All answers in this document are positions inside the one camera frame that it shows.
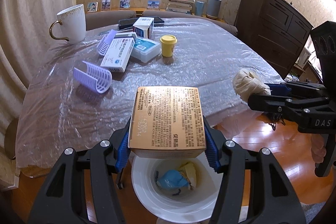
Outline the person right hand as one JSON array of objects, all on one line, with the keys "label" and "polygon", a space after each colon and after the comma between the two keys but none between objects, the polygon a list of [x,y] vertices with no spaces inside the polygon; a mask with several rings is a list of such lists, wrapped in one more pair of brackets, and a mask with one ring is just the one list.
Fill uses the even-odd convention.
[{"label": "person right hand", "polygon": [[323,162],[326,155],[325,140],[322,135],[311,135],[311,156],[316,164]]}]

